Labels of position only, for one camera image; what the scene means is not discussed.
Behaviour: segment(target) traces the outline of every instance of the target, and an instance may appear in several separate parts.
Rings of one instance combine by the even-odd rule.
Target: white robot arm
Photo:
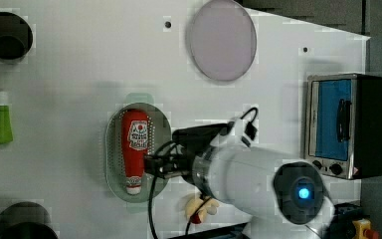
[[[316,167],[252,147],[254,137],[252,122],[245,119],[174,132],[173,139],[188,154],[184,179],[203,194],[253,215],[244,229],[249,238],[322,238],[334,205]]]

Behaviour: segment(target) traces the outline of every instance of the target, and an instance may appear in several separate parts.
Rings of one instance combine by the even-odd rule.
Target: blue light
[[[301,199],[306,199],[306,198],[308,198],[309,197],[309,190],[308,189],[306,189],[306,188],[302,188],[302,189],[300,189],[299,190],[299,197],[301,198]]]

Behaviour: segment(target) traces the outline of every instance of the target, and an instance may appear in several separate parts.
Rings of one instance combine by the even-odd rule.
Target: small figurine
[[[199,208],[200,205],[203,204],[204,201],[208,198],[209,197],[206,196],[203,200],[200,197],[198,197],[192,198],[188,201],[187,205],[185,206],[185,216],[187,220],[190,219],[190,217],[194,214],[195,210],[197,210],[197,208]],[[194,224],[200,224],[204,222],[206,220],[207,214],[215,215],[217,213],[218,207],[219,202],[213,198],[210,199],[198,210],[198,213],[191,217],[191,222]]]

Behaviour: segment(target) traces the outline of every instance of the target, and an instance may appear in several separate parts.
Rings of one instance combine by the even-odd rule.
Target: black cup
[[[33,33],[27,22],[13,13],[0,12],[0,58],[21,58],[32,45]]]

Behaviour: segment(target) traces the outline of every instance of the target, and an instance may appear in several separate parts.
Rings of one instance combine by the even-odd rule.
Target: ketchup bottle
[[[122,155],[126,174],[126,192],[141,191],[144,155],[148,149],[148,117],[139,110],[129,110],[122,116]]]

